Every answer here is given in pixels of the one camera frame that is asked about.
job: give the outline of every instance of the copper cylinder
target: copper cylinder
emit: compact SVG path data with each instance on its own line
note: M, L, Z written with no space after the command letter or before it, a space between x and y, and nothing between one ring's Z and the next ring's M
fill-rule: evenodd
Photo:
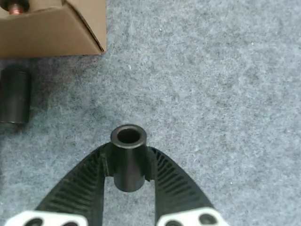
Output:
M24 12L24 8L23 8L23 6L14 3L11 5L8 5L8 11L9 11L10 15L19 15Z

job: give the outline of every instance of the cylinder opening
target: cylinder opening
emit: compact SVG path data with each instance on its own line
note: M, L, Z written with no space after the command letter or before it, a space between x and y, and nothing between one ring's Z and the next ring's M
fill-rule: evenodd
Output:
M132 144L141 138L141 134L135 129L123 129L117 134L117 138L124 144Z

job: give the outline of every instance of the black cylinder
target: black cylinder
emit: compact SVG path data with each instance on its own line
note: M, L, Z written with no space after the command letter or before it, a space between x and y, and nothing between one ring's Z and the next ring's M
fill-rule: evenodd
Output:
M24 124L29 121L32 77L24 69L9 67L0 78L0 122Z
M146 132L136 125L123 125L111 134L115 186L134 192L145 182Z
M21 6L24 12L27 12L29 10L28 0L0 0L0 7L6 11L9 11L9 6L13 4Z

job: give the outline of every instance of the gray carpet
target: gray carpet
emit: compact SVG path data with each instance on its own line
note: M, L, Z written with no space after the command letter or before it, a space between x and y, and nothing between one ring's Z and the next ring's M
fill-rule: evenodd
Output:
M301 222L301 1L109 0L104 56L0 61L35 75L0 125L0 224L123 123L146 129L233 226ZM106 181L104 226L151 226L153 184Z

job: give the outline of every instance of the box flap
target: box flap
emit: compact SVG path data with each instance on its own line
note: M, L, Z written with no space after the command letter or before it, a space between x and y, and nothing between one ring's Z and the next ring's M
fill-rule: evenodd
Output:
M0 19L0 32L0 57L3 58L102 53L69 4Z
M106 1L66 0L79 13L95 40L106 51Z

